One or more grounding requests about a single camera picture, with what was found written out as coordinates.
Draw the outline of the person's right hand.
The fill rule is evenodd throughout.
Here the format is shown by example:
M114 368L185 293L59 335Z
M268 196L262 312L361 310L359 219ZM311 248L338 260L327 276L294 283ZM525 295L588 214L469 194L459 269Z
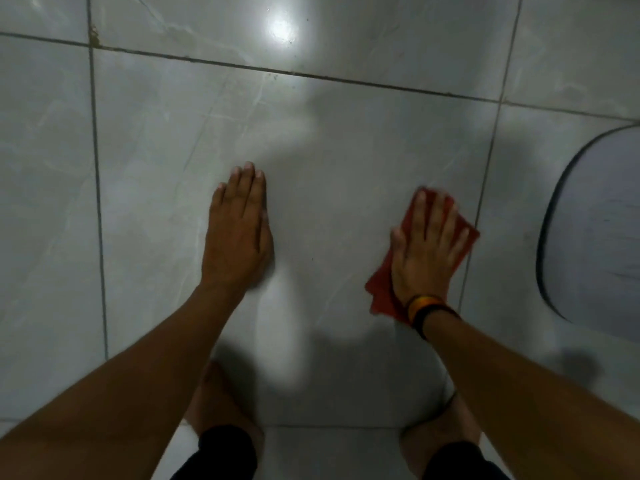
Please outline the person's right hand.
M453 206L447 218L443 219L439 243L426 243L425 206L425 193L415 193L412 230L404 268L392 269L393 291L402 306L418 295L438 296L447 301L453 275L453 265L449 265L449 250L454 244L458 207Z

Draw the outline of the person's left hand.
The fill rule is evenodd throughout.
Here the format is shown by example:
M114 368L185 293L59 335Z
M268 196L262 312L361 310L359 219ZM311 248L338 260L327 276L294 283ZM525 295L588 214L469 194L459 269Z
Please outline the person's left hand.
M255 175L243 217L235 214L238 170L231 170L226 183L225 215L208 220L199 287L244 294L261 281L273 257L260 257L259 227L262 210L267 210L267 180L255 167Z

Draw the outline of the red cleaning cloth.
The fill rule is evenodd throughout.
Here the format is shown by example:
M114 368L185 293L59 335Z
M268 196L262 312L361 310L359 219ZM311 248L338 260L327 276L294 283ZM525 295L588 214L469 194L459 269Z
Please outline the red cleaning cloth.
M433 202L437 197L437 191L427 187L419 187L417 193L423 192L426 195L426 216L425 220L428 224L430 219L431 209ZM447 218L449 210L457 205L455 199L452 196L447 195L444 201L444 220ZM415 197L412 199L404 218L401 222L402 232L409 243L409 238L412 230L413 212L415 208ZM460 254L457 257L455 264L452 267L452 272L457 272L461 263L467 258L473 245L480 237L480 232L476 229L466 218L458 214L457 221L454 229L453 242L458 240L460 234L467 230L467 240L465 246L461 249ZM406 307L401 305L401 302L396 298L393 286L392 286L392 259L393 248L390 248L376 272L369 278L365 284L365 290L372 295L372 303L370 307L370 313L372 315L386 315L398 322L408 324L409 321L406 316Z

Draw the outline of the person's left forearm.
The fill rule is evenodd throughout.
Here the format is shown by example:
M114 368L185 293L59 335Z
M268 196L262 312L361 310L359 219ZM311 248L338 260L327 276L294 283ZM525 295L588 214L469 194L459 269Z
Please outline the person's left forearm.
M150 480L240 288L203 285L0 439L0 480Z

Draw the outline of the person's right forearm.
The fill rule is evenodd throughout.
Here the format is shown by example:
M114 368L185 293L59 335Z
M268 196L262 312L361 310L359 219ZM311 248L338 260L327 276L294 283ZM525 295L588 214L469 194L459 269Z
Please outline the person's right forearm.
M423 334L518 480L640 480L640 421L450 312Z

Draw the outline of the orange yellow wristband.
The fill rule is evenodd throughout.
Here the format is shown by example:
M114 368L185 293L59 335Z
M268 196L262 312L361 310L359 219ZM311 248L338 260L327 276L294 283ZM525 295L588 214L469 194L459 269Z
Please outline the orange yellow wristband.
M413 325L418 312L428 306L444 306L448 308L446 302L438 296L418 295L414 296L405 306L406 316L409 324Z

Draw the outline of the black wristband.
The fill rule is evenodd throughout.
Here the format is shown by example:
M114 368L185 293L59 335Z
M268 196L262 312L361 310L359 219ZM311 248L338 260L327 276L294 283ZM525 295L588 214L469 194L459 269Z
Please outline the black wristband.
M430 316L439 312L443 312L447 315L451 315L457 318L458 320L462 321L462 318L460 317L460 315L455 310L453 310L450 306L444 303L434 302L430 304L424 304L424 305L420 305L416 310L411 310L410 318L411 318L412 329L414 329L418 333L420 338L426 342L429 342L429 340L424 332L425 323L427 322Z

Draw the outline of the grey rounded mat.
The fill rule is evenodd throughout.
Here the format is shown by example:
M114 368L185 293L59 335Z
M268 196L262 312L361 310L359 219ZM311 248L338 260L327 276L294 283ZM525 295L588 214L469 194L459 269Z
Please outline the grey rounded mat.
M640 344L640 124L597 136L561 174L536 281L560 318Z

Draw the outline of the person's left leg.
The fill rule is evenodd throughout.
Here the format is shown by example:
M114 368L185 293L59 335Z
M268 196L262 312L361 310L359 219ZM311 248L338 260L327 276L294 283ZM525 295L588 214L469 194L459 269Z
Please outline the person's left leg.
M233 427L242 430L249 436L252 450L260 461L264 434L251 415L236 401L232 384L217 361L211 360L207 364L184 419L199 440L213 428Z

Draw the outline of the person's leg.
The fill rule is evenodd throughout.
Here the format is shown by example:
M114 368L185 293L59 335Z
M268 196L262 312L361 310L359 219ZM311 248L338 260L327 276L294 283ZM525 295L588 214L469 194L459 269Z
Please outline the person's leg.
M446 445L470 443L479 446L483 432L458 392L437 416L407 428L400 436L400 448L409 471L422 479L430 460Z
M211 360L207 364L184 419L199 440L213 428L233 427L242 430L249 436L252 450L260 461L264 434L251 415L236 401L232 384L217 361Z

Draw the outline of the person's right leg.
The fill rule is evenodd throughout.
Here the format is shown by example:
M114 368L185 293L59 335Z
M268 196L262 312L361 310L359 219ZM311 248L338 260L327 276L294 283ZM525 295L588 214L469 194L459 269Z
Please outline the person's right leg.
M409 471L422 479L430 460L446 445L470 443L479 446L483 432L458 392L437 416L407 428L400 436L400 448Z

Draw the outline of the black shorts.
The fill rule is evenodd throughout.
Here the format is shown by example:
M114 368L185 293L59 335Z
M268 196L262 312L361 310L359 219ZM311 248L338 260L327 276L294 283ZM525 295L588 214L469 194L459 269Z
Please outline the black shorts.
M437 447L426 466L411 474L394 430L293 429L268 434L265 464L247 432L210 428L197 451L171 480L510 480L481 448L468 440Z

